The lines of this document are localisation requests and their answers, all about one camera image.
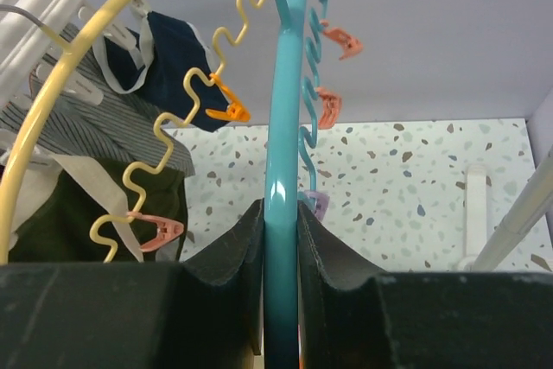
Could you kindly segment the yellow round clip hanger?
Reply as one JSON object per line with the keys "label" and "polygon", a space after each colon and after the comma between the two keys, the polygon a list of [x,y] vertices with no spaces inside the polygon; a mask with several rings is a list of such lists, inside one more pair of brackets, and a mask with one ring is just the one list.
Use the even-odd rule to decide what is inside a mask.
{"label": "yellow round clip hanger", "polygon": [[[265,0],[249,1],[251,6],[255,9],[261,8],[265,2]],[[130,0],[107,0],[71,42],[62,42],[62,56],[59,58],[53,72],[45,81],[43,88],[40,90],[35,102],[29,110],[28,116],[22,123],[22,127],[14,143],[14,148],[7,161],[5,173],[1,182],[1,202],[3,209],[1,212],[2,264],[7,264],[8,262],[9,242],[16,210],[16,200],[20,193],[23,177],[36,141],[40,136],[41,129],[71,72],[77,67],[85,52],[92,46],[93,41],[99,37],[100,32],[111,23],[121,9],[129,2]],[[226,57],[219,47],[219,37],[224,35],[232,46],[237,46],[242,42],[250,26],[248,16],[243,7],[243,0],[236,0],[236,8],[243,21],[243,27],[238,35],[233,36],[225,27],[219,27],[213,33],[213,49],[219,57],[219,67],[217,70],[210,75],[205,75],[199,68],[192,68],[183,79],[185,91],[194,102],[191,112],[189,112],[184,119],[179,119],[169,112],[164,112],[154,123],[153,132],[155,136],[166,146],[166,151],[161,161],[154,168],[143,162],[133,162],[124,171],[122,177],[123,184],[116,188],[114,196],[118,197],[124,194],[126,189],[129,189],[138,196],[135,206],[133,208],[124,207],[123,212],[120,214],[107,212],[92,224],[89,237],[92,242],[108,247],[109,251],[105,257],[106,262],[111,262],[118,250],[118,243],[114,239],[103,237],[99,233],[100,227],[107,222],[113,223],[115,228],[118,229],[120,238],[128,247],[129,251],[135,254],[137,258],[142,256],[142,251],[137,246],[137,239],[130,230],[130,223],[134,219],[142,218],[140,210],[143,207],[143,203],[147,200],[147,192],[143,187],[139,186],[131,179],[131,175],[137,169],[141,169],[152,175],[157,175],[165,168],[167,161],[172,156],[174,145],[170,138],[165,136],[162,132],[162,122],[170,120],[180,127],[184,127],[192,122],[194,116],[200,109],[200,98],[191,87],[191,80],[193,77],[198,77],[207,86],[217,86],[231,100],[231,104],[227,111],[210,110],[208,111],[208,115],[225,121],[247,121],[250,119],[251,115],[246,106],[221,79],[221,75],[226,67]]]}

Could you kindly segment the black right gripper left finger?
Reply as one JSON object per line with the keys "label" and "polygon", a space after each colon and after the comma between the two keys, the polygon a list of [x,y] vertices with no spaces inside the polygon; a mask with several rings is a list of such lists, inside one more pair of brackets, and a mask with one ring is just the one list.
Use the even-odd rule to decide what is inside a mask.
{"label": "black right gripper left finger", "polygon": [[189,260],[1,269],[4,368],[251,368],[264,205]]}

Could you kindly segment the blue round clip hanger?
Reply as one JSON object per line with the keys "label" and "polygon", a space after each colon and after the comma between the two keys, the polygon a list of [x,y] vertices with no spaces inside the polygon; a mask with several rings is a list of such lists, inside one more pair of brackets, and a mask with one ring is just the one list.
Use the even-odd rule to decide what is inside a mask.
{"label": "blue round clip hanger", "polygon": [[308,150],[317,144],[313,105],[320,86],[321,38],[359,54],[362,42],[326,19],[328,0],[275,0],[280,17],[268,126],[264,188],[264,365],[297,368],[298,168],[305,162],[312,190],[316,170]]}

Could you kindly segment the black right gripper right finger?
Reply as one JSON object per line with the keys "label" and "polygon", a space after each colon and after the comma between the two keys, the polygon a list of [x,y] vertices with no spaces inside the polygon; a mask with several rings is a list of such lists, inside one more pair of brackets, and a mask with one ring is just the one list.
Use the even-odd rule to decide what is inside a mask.
{"label": "black right gripper right finger", "polygon": [[549,368],[552,276],[391,272],[298,207],[307,368]]}

